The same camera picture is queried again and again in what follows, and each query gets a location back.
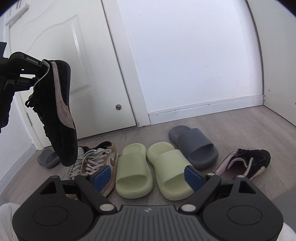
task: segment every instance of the white fabric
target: white fabric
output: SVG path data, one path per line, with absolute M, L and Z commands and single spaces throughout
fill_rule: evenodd
M 284 223 L 277 241 L 296 241 L 296 234 L 287 224 Z
M 11 223 L 12 216 L 18 208 L 19 205 L 14 203 L 6 203 L 0 206 L 0 241 L 19 241 Z M 296 241 L 296 234 L 284 223 L 277 241 Z
M 0 207 L 0 241 L 18 241 L 12 228 L 12 216 L 19 208 L 14 203 L 6 203 Z

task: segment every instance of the white door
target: white door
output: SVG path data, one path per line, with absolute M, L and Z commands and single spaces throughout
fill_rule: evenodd
M 29 9 L 6 30 L 8 54 L 64 60 L 71 67 L 70 110 L 77 137 L 135 126 L 101 1 L 22 0 Z M 13 5 L 7 17 L 20 7 Z M 22 102 L 33 92 L 21 92 Z M 49 146 L 43 125 L 27 108 L 33 129 Z
M 264 71 L 264 105 L 296 126 L 296 18 L 279 1 L 248 0 Z

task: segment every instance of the laminate floor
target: laminate floor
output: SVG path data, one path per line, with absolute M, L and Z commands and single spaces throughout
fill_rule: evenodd
M 266 149 L 271 163 L 253 182 L 270 199 L 290 190 L 296 184 L 296 127 L 265 106 L 231 110 L 210 115 L 146 126 L 125 133 L 109 133 L 79 141 L 79 145 L 95 147 L 102 141 L 111 141 L 121 153 L 131 143 L 142 143 L 147 148 L 160 141 L 170 142 L 168 131 L 176 125 L 199 128 L 219 151 L 217 163 L 204 173 L 214 171 L 224 158 L 238 148 Z M 58 164 L 46 169 L 37 163 L 37 151 L 21 168 L 1 195 L 7 202 L 22 204 L 49 176 L 63 177 L 67 168 Z M 150 165 L 155 180 L 153 167 Z M 181 201 L 168 201 L 158 190 L 157 183 L 151 193 L 139 199 L 125 199 L 113 190 L 108 199 L 118 208 L 127 205 L 181 205 Z

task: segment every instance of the pair of slides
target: pair of slides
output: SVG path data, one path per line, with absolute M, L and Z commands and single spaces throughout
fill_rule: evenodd
M 129 199 L 147 195 L 153 188 L 153 178 L 146 162 L 154 166 L 158 188 L 169 200 L 181 200 L 193 194 L 184 179 L 184 169 L 190 163 L 170 143 L 158 142 L 148 148 L 135 143 L 123 149 L 118 159 L 117 193 Z

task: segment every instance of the slide sandal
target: slide sandal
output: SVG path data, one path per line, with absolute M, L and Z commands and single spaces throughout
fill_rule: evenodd
M 190 163 L 180 150 L 170 143 L 158 142 L 148 148 L 147 157 L 154 166 L 158 188 L 166 199 L 177 201 L 193 194 L 184 179 L 184 169 Z
M 134 143 L 123 149 L 115 183 L 117 193 L 129 199 L 143 197 L 152 190 L 153 179 L 143 144 Z
M 199 129 L 175 126 L 168 135 L 171 142 L 180 149 L 196 169 L 206 169 L 217 161 L 217 149 Z
M 52 168 L 59 163 L 59 158 L 54 150 L 45 148 L 37 158 L 37 162 L 46 168 Z

